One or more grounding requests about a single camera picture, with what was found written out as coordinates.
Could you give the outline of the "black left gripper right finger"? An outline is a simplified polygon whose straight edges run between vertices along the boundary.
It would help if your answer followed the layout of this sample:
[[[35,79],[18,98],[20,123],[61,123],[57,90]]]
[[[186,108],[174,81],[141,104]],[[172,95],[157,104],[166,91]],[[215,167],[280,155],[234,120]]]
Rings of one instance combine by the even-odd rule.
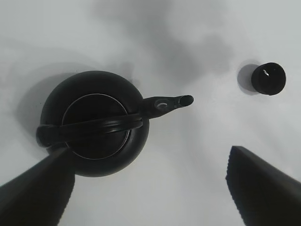
[[[299,226],[301,184],[250,150],[233,146],[226,182],[246,226]]]

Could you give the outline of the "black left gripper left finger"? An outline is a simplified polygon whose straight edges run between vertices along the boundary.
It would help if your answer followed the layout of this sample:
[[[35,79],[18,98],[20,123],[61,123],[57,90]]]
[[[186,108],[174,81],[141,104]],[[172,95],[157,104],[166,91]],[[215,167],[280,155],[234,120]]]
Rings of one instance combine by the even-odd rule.
[[[70,150],[55,151],[0,187],[0,224],[58,225],[74,184]]]

